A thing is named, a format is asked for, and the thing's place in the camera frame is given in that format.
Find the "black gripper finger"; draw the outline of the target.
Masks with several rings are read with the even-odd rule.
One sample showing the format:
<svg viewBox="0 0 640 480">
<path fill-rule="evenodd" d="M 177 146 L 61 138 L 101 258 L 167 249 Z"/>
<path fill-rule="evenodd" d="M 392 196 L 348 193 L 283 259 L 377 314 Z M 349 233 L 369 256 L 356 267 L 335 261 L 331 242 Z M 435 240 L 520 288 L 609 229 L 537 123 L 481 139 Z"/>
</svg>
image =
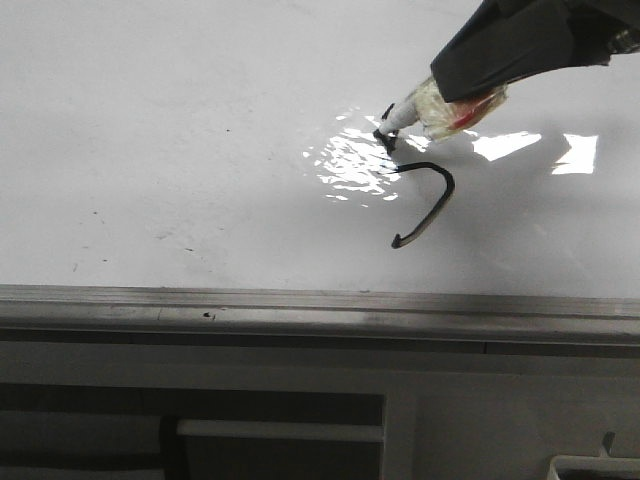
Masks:
<svg viewBox="0 0 640 480">
<path fill-rule="evenodd" d="M 639 50 L 637 1 L 484 1 L 431 62 L 447 102 Z"/>
</svg>

